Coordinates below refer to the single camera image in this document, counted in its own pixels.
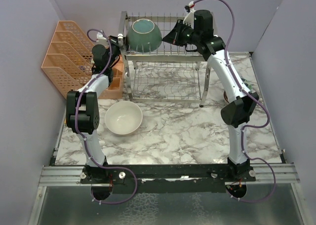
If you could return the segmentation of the large cream ceramic bowl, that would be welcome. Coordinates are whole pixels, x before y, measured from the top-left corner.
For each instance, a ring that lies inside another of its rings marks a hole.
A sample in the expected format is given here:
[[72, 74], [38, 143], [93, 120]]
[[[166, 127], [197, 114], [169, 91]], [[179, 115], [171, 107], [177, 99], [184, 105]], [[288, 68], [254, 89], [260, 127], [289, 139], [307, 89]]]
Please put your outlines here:
[[114, 134], [129, 135], [135, 132], [143, 121], [140, 107], [131, 101], [120, 101], [105, 113], [105, 125]]

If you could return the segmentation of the green patterned small bowl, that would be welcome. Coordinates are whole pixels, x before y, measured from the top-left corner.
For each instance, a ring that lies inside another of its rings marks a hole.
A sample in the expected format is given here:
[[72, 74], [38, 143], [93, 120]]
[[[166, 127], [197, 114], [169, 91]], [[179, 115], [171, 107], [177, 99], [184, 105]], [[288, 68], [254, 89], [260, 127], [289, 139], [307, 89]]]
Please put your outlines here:
[[248, 80], [244, 79], [244, 78], [241, 78], [243, 84], [250, 90], [252, 91], [253, 90], [253, 86], [251, 84], [251, 82], [249, 82]]

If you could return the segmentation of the large teal ceramic bowl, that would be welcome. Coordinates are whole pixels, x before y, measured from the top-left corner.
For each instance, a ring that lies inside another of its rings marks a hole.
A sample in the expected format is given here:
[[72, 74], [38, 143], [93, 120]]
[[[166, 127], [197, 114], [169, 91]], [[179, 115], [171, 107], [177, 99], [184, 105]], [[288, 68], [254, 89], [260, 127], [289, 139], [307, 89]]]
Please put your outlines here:
[[130, 50], [149, 53], [157, 50], [162, 43], [159, 27], [150, 19], [138, 19], [127, 32]]

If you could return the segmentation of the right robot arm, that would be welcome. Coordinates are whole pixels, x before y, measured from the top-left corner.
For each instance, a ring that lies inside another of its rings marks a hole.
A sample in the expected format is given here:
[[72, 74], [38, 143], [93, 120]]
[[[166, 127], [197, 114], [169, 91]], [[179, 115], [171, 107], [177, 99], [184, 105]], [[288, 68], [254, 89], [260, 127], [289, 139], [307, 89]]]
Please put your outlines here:
[[187, 12], [185, 18], [179, 19], [162, 40], [176, 46], [196, 46], [195, 51], [214, 69], [222, 83], [229, 102], [221, 109], [230, 140], [227, 176], [232, 181], [238, 181], [251, 169], [250, 160], [245, 155], [246, 137], [243, 127], [249, 122], [259, 96], [242, 82], [230, 61], [224, 41], [214, 34], [211, 12], [193, 8], [187, 8]]

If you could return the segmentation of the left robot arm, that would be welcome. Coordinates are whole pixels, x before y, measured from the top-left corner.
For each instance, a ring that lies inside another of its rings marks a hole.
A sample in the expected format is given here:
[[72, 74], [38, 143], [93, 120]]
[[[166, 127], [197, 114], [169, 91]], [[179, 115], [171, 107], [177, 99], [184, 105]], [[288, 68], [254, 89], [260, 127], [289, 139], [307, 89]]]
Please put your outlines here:
[[118, 38], [110, 36], [106, 41], [108, 47], [98, 43], [92, 48], [91, 79], [79, 90], [69, 91], [66, 97], [66, 125], [78, 136], [86, 156], [80, 177], [87, 180], [93, 177], [99, 183], [108, 179], [109, 170], [105, 168], [107, 160], [97, 134], [100, 121], [98, 97], [113, 82], [112, 68], [120, 55]]

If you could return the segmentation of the steel two-tier dish rack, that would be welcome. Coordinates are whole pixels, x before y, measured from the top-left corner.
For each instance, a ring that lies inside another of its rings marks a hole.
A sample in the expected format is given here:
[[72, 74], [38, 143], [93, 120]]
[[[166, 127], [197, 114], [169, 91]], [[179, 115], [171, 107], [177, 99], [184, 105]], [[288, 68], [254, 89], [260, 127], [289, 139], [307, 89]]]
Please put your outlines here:
[[198, 102], [204, 106], [208, 89], [210, 67], [205, 70], [204, 85], [200, 84], [199, 69], [205, 63], [196, 46], [175, 46], [166, 42], [149, 53], [130, 50], [127, 32], [138, 19], [150, 19], [164, 38], [179, 19], [173, 16], [128, 16], [121, 13], [118, 43], [124, 63], [125, 82], [131, 101]]

